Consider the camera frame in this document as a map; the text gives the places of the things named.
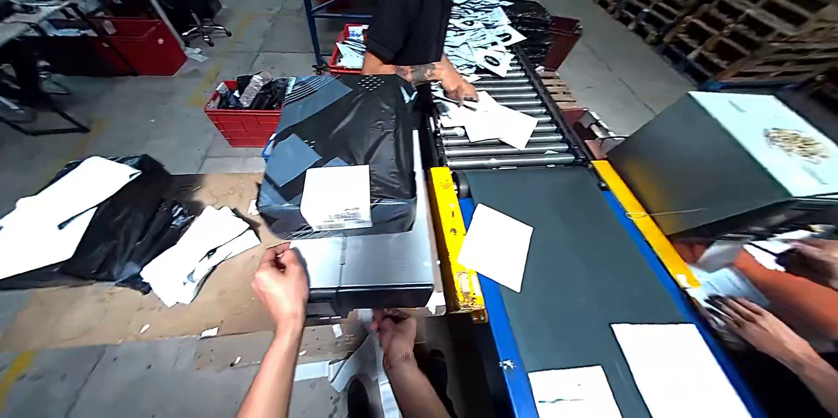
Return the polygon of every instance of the tattooed arm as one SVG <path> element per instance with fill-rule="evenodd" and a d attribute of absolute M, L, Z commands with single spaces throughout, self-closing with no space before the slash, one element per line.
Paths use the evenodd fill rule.
<path fill-rule="evenodd" d="M 477 92 L 474 86 L 466 82 L 454 69 L 454 66 L 443 55 L 439 62 L 426 63 L 413 66 L 395 66 L 385 64 L 369 51 L 364 54 L 364 67 L 361 74 L 398 74 L 405 81 L 414 85 L 423 82 L 439 81 L 445 89 L 445 94 L 451 99 L 463 100 L 466 98 L 477 99 Z"/>

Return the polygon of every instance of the worker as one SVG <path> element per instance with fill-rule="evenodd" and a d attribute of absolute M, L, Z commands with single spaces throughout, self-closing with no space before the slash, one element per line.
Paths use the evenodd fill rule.
<path fill-rule="evenodd" d="M 477 100 L 443 54 L 453 0 L 378 0 L 366 36 L 362 74 L 398 74 L 415 86 L 439 81 L 450 99 Z M 427 86 L 421 92 L 429 93 Z"/>
<path fill-rule="evenodd" d="M 813 253 L 812 250 L 801 250 L 800 246 L 811 246 L 807 243 L 812 242 L 798 242 L 795 249 L 800 254 Z M 676 242 L 673 246 L 689 264 L 696 263 L 707 250 L 707 246 L 693 243 Z M 838 339 L 838 291 L 803 277 L 800 273 L 769 269 L 745 250 L 739 252 L 732 267 L 765 295 L 771 303 L 773 314 L 804 336 Z"/>
<path fill-rule="evenodd" d="M 838 371 L 777 316 L 747 299 L 714 296 L 728 328 L 789 368 L 832 416 L 838 417 Z"/>
<path fill-rule="evenodd" d="M 309 300 L 306 270 L 297 252 L 289 250 L 288 246 L 281 244 L 265 251 L 251 284 L 277 323 L 277 331 L 245 400 L 241 402 L 238 418 L 288 416 Z M 371 329 L 378 332 L 384 351 L 383 367 L 402 415 L 405 418 L 448 418 L 446 407 L 413 357 L 416 319 L 399 310 L 376 311 Z M 357 415 L 359 408 L 363 407 L 359 407 L 357 401 L 350 402 L 350 412 Z"/>

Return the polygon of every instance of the human hand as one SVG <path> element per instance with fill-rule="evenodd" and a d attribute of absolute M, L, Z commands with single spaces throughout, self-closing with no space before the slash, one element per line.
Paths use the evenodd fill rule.
<path fill-rule="evenodd" d="M 464 100 L 477 101 L 477 91 L 474 89 L 474 86 L 463 79 L 463 77 L 460 76 L 460 74 L 453 68 L 445 70 L 443 73 L 443 79 L 440 83 L 443 85 L 445 95 L 449 99 L 453 99 L 460 103 Z"/>
<path fill-rule="evenodd" d="M 416 319 L 410 313 L 397 308 L 385 308 L 372 312 L 370 329 L 378 332 L 378 340 L 387 359 L 412 357 L 416 342 Z"/>
<path fill-rule="evenodd" d="M 817 355 L 809 342 L 779 318 L 749 300 L 712 296 L 709 302 L 723 313 L 721 320 L 731 331 L 790 369 L 812 354 Z"/>
<path fill-rule="evenodd" d="M 789 257 L 787 271 L 838 289 L 838 240 L 807 238 L 791 245 L 802 256 Z"/>
<path fill-rule="evenodd" d="M 265 250 L 251 287 L 277 325 L 299 325 L 306 317 L 309 278 L 290 244 Z"/>

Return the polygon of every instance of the roller conveyor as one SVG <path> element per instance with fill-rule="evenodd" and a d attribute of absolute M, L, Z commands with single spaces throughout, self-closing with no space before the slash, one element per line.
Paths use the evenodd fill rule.
<path fill-rule="evenodd" d="M 556 120 L 560 119 L 560 110 L 528 60 L 516 57 L 504 78 L 483 70 L 477 75 L 481 77 L 474 82 L 477 91 L 487 92 L 500 105 L 535 117 L 538 125 L 527 146 L 519 150 L 501 140 L 469 141 L 465 128 L 443 128 L 435 116 L 431 127 L 441 164 L 452 170 L 473 170 L 569 165 L 587 160 L 578 138 L 569 140 L 564 121 Z"/>

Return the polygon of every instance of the concrete floor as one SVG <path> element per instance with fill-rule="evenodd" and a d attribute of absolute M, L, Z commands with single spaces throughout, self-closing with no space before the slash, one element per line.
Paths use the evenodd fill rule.
<path fill-rule="evenodd" d="M 302 0 L 221 1 L 225 9 L 219 22 L 234 37 L 219 37 L 214 48 L 201 43 L 210 59 L 189 60 L 174 78 L 56 77 L 73 93 L 60 102 L 91 124 L 89 134 L 27 137 L 0 128 L 0 213 L 42 187 L 65 162 L 89 155 L 148 153 L 173 173 L 261 170 L 259 149 L 227 146 L 201 108 L 221 79 L 263 69 L 273 76 L 311 73 L 314 59 Z M 633 132 L 693 89 L 591 0 L 539 1 L 552 14 L 582 20 L 584 35 L 559 71 L 580 104 L 598 112 L 618 134 Z M 322 34 L 325 49 L 331 49 L 335 35 Z M 26 296 L 25 291 L 0 292 L 0 332 Z M 214 341 L 234 351 L 267 347 L 259 338 Z M 197 338 L 173 338 L 0 353 L 0 418 L 112 416 L 117 410 L 124 418 L 231 416 L 257 368 L 199 368 L 204 344 Z M 324 394 L 329 401 L 320 400 Z M 333 395 L 323 379 L 298 382 L 292 415 L 344 415 L 342 397 Z"/>

